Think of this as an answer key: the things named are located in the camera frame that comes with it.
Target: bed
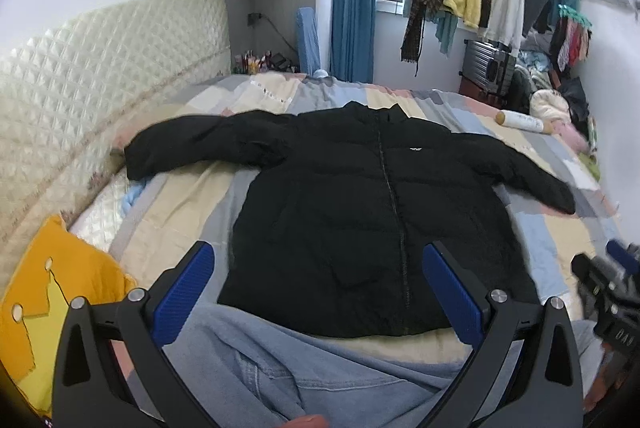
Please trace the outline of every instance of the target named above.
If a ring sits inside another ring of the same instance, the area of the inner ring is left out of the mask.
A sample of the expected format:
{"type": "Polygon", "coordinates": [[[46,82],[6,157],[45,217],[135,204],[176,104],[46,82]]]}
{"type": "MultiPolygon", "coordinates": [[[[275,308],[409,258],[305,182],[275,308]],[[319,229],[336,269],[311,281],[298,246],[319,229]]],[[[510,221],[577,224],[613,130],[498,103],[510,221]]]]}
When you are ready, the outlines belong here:
{"type": "MultiPolygon", "coordinates": [[[[249,109],[301,113],[351,100],[399,104],[415,118],[454,132],[499,137],[574,188],[577,214],[558,214],[505,188],[503,199],[541,299],[562,296],[582,316],[570,261],[604,253],[619,238],[615,210],[556,136],[506,129],[495,109],[456,94],[388,90],[333,78],[268,73],[228,76],[223,0],[139,0],[80,15],[0,60],[2,129],[0,289],[45,218],[60,213],[70,231],[109,251],[148,287],[198,239],[216,252],[202,299],[215,301],[227,271],[228,234],[256,171],[196,164],[156,176],[127,214],[122,160],[110,156],[116,131],[132,119],[249,109]]],[[[468,351],[450,329],[418,336],[336,340],[386,359],[440,362],[468,351]]]]}
{"type": "MultiPolygon", "coordinates": [[[[436,90],[394,91],[334,78],[268,73],[221,76],[191,85],[164,106],[137,119],[148,124],[172,115],[229,115],[254,108],[297,114],[340,107],[352,100],[374,108],[399,104],[408,116],[435,121],[454,132],[494,135],[569,183],[577,202],[577,213],[573,216],[562,215],[504,187],[497,191],[525,248],[541,300],[561,296],[571,318],[582,317],[570,261],[579,252],[590,256],[604,253],[606,242],[619,237],[614,210],[587,170],[557,136],[501,127],[494,121],[496,110],[492,107],[436,90]]],[[[256,175],[254,169],[198,163],[156,176],[114,235],[110,253],[140,285],[148,287],[164,269],[175,265],[196,240],[207,241],[214,246],[216,268],[202,299],[215,302],[226,277],[229,232],[256,175]]],[[[103,191],[84,221],[76,223],[72,231],[78,228],[102,234],[104,230],[88,224],[104,217],[104,212],[98,210],[111,212],[112,192],[125,190],[122,177],[118,174],[111,189],[103,191]]],[[[116,223],[100,220],[106,225],[116,223]]],[[[334,342],[387,360],[420,363],[460,359],[468,353],[468,347],[458,341],[451,329],[401,338],[370,336],[334,342]]]]}

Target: striped bedsheet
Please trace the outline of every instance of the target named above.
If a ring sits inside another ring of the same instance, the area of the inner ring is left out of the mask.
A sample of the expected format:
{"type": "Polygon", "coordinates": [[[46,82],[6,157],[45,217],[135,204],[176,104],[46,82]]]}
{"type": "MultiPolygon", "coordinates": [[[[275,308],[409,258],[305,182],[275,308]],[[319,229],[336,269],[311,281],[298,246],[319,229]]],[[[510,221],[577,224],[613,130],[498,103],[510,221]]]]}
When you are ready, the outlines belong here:
{"type": "MultiPolygon", "coordinates": [[[[164,108],[158,120],[191,113],[231,115],[251,109],[303,113],[358,101],[372,108],[394,104],[411,117],[435,121],[454,132],[498,137],[529,156],[572,188],[576,213],[564,215],[504,186],[504,202],[524,248],[542,301],[562,296],[573,319],[581,317],[570,262],[576,253],[604,254],[609,239],[620,238],[615,209],[575,154],[555,135],[508,129],[494,122],[496,109],[458,94],[437,90],[390,90],[332,78],[301,79],[268,73],[230,76],[192,85],[164,108]]],[[[198,163],[156,176],[135,203],[111,245],[112,255],[148,287],[201,239],[214,246],[216,268],[202,298],[215,301],[226,278],[229,233],[257,170],[228,163],[198,163]]],[[[386,359],[421,362],[461,358],[466,347],[450,329],[418,336],[371,336],[339,343],[386,359]]]]}

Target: white hoodie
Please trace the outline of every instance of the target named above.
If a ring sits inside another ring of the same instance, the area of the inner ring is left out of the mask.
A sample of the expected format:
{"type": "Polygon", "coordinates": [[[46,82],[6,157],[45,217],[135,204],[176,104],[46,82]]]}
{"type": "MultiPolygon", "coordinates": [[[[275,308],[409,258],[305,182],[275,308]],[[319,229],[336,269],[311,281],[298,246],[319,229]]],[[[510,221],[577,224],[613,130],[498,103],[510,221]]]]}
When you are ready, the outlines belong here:
{"type": "Polygon", "coordinates": [[[517,56],[522,40],[523,21],[524,0],[493,0],[489,24],[482,36],[511,46],[511,55],[517,56]]]}

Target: hand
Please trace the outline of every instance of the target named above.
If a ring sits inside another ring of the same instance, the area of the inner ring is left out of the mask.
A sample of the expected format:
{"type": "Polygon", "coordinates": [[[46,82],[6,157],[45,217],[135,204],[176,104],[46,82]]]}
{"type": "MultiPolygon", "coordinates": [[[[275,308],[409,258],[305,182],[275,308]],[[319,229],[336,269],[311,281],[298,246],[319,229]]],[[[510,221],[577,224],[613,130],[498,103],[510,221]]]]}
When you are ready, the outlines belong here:
{"type": "Polygon", "coordinates": [[[329,423],[321,415],[307,415],[289,421],[282,428],[329,428],[329,423]]]}
{"type": "MultiPolygon", "coordinates": [[[[611,345],[607,343],[603,343],[602,348],[605,352],[613,351],[613,347],[611,347],[611,345]]],[[[591,385],[587,397],[584,398],[584,409],[587,412],[590,412],[591,410],[596,408],[598,402],[607,395],[608,389],[604,379],[606,370],[607,365],[603,364],[603,366],[600,368],[600,371],[598,372],[598,375],[596,376],[596,379],[593,381],[593,385],[591,385]]],[[[625,382],[625,379],[626,373],[620,373],[618,376],[616,376],[616,381],[613,383],[613,386],[615,386],[616,389],[619,389],[625,382]]]]}

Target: jacket zipper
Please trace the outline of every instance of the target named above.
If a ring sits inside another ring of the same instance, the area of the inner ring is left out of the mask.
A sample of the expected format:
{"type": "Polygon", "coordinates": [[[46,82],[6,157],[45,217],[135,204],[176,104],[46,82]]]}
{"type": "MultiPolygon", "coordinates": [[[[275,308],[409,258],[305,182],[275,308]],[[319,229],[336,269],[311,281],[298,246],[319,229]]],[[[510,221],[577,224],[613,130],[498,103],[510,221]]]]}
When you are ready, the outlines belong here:
{"type": "MultiPolygon", "coordinates": [[[[386,161],[385,161],[385,152],[382,148],[382,134],[380,132],[380,115],[378,118],[378,151],[380,152],[380,164],[382,165],[382,174],[385,176],[386,188],[389,190],[389,197],[391,198],[391,207],[394,211],[394,217],[396,218],[396,225],[398,226],[398,232],[400,236],[400,264],[402,268],[402,295],[404,297],[404,309],[409,310],[410,305],[410,295],[409,295],[409,275],[408,275],[408,262],[406,249],[404,247],[404,228],[402,227],[402,221],[400,220],[400,215],[398,214],[398,204],[396,202],[396,193],[391,187],[391,182],[389,181],[389,175],[386,171],[386,161]]],[[[404,334],[409,334],[409,329],[404,323],[405,318],[402,318],[402,329],[404,334]]]]}

